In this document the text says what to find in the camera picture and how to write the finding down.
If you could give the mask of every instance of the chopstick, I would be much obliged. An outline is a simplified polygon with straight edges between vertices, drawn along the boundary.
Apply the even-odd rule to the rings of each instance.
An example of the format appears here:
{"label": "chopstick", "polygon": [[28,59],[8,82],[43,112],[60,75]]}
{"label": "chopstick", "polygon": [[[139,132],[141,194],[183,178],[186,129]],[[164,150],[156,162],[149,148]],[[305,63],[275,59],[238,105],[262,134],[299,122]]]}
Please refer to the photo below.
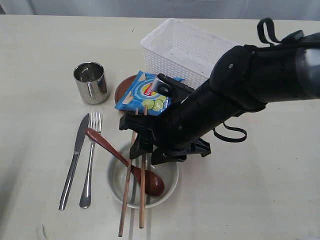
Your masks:
{"label": "chopstick", "polygon": [[[138,115],[138,113],[139,113],[139,110],[138,108],[136,108],[135,115]],[[134,144],[135,140],[136,140],[136,132],[132,131],[131,146]],[[123,200],[122,200],[122,210],[121,210],[121,217],[120,217],[120,224],[119,224],[119,233],[118,233],[119,237],[122,237],[124,234],[125,216],[126,216],[126,209],[127,209],[127,203],[128,203],[128,192],[129,192],[129,183],[130,183],[131,166],[132,166],[132,161],[130,158],[128,158],[128,162],[129,164],[126,170],[124,193],[123,193]]]}
{"label": "chopstick", "polygon": [[[144,105],[144,115],[147,115],[147,105]],[[139,228],[145,226],[145,187],[146,187],[146,154],[141,158],[141,185],[140,185],[140,209],[139,209]]]}

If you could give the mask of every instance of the spoon handle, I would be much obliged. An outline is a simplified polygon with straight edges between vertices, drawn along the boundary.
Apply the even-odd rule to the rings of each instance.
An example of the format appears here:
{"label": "spoon handle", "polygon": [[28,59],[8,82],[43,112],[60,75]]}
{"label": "spoon handle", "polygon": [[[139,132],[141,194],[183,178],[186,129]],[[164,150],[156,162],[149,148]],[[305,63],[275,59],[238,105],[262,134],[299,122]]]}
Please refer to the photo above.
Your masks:
{"label": "spoon handle", "polygon": [[113,156],[115,156],[117,159],[119,159],[124,165],[128,166],[128,161],[117,150],[115,150],[111,146],[111,144],[107,140],[105,140],[97,131],[94,131],[93,129],[88,127],[85,130],[85,134],[101,147],[106,149]]}

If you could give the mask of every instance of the table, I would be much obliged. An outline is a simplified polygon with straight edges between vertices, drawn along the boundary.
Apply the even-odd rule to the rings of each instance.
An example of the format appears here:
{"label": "table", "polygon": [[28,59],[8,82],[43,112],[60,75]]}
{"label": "table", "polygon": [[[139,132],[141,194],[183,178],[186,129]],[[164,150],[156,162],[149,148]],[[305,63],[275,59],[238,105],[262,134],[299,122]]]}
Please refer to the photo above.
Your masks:
{"label": "table", "polygon": [[[111,155],[96,147],[92,205],[79,207],[89,157],[84,142],[65,211],[58,203],[83,115],[103,112],[102,135],[120,149],[114,92],[144,70],[140,40],[164,19],[0,15],[0,239],[118,239],[121,205],[107,183]],[[240,44],[259,44],[257,20],[186,19]],[[275,21],[278,38],[315,21]],[[73,79],[79,63],[106,69],[109,99],[84,104]],[[145,212],[127,211],[124,239],[295,240],[320,236],[319,100],[268,104],[228,122],[244,143],[204,136],[212,154],[179,164],[175,192]]]}

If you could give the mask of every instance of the fork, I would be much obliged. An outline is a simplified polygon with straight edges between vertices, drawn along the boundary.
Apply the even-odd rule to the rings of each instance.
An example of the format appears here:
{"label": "fork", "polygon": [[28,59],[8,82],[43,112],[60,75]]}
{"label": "fork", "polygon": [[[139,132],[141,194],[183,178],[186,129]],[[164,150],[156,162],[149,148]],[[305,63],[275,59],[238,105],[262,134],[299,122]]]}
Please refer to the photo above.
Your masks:
{"label": "fork", "polygon": [[[99,111],[91,112],[89,126],[91,129],[101,134],[102,114]],[[94,158],[95,144],[96,142],[91,140],[89,162],[88,162],[88,167],[86,169],[84,186],[83,186],[80,203],[79,203],[80,207],[83,209],[86,209],[91,205],[91,175],[92,175],[92,162]]]}

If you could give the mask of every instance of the chip bag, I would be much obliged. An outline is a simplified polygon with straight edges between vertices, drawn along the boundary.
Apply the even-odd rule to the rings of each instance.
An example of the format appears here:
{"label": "chip bag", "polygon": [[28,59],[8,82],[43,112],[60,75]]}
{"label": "chip bag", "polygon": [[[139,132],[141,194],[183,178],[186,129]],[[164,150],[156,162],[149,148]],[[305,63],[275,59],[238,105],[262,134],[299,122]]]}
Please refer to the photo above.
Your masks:
{"label": "chip bag", "polygon": [[[135,112],[138,108],[139,112],[143,113],[146,106],[148,115],[156,116],[162,113],[170,105],[171,99],[151,90],[155,76],[151,73],[139,71],[115,108],[132,112]],[[173,79],[179,82],[183,80],[180,77],[174,77]]]}

